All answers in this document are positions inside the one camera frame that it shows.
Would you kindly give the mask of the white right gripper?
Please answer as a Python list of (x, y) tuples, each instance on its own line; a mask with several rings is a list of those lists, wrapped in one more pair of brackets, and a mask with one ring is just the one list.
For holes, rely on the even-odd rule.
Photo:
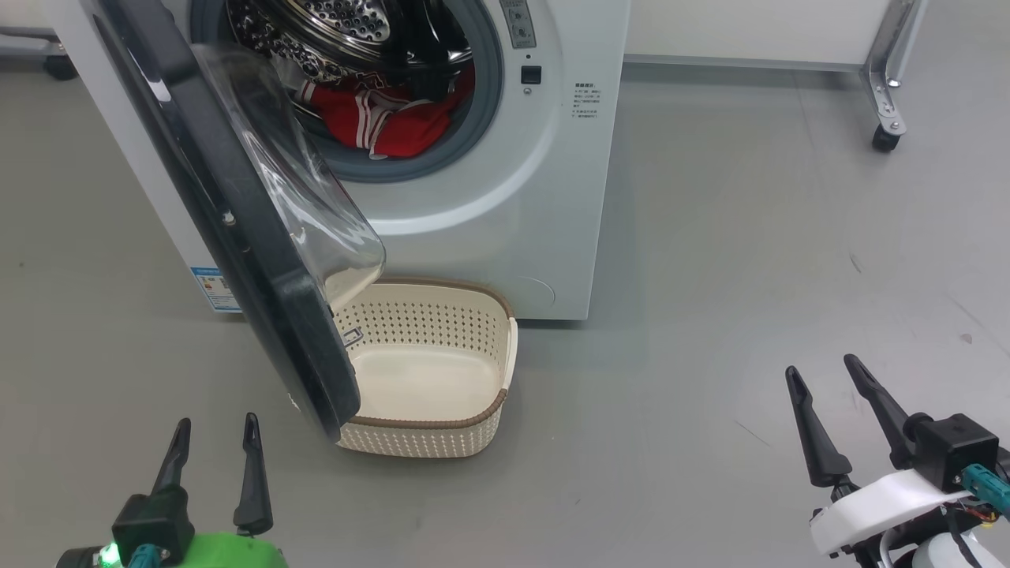
[[(847, 353), (844, 364), (856, 392), (870, 404), (884, 432), (893, 467), (913, 469), (915, 446), (904, 432), (909, 414), (873, 377), (858, 356)], [(813, 407), (813, 395), (796, 367), (787, 367), (785, 381), (810, 483), (816, 488), (855, 488), (849, 478), (851, 463), (834, 446)], [(890, 547), (897, 544), (899, 525), (957, 499), (962, 499), (962, 492), (944, 493), (914, 470), (891, 473), (814, 515), (810, 520), (813, 544), (820, 555), (829, 556), (844, 552), (846, 547), (855, 552), (860, 543), (876, 538), (877, 545), (869, 545), (870, 557), (888, 559)]]

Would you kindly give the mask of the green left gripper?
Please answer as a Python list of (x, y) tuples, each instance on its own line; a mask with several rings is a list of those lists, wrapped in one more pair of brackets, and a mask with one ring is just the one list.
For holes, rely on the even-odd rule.
[[(191, 435), (190, 418), (179, 420), (152, 486), (152, 497), (179, 494), (183, 490), (181, 471), (189, 460)], [(241, 494), (232, 514), (232, 525), (237, 528), (238, 535), (198, 533), (180, 563), (161, 547), (142, 545), (129, 556), (123, 547), (113, 542), (104, 547), (66, 550), (55, 562), (55, 567), (287, 567), (286, 559), (276, 546), (267, 540), (252, 539), (274, 526), (262, 432), (252, 411), (245, 414), (242, 449), (245, 467)]]

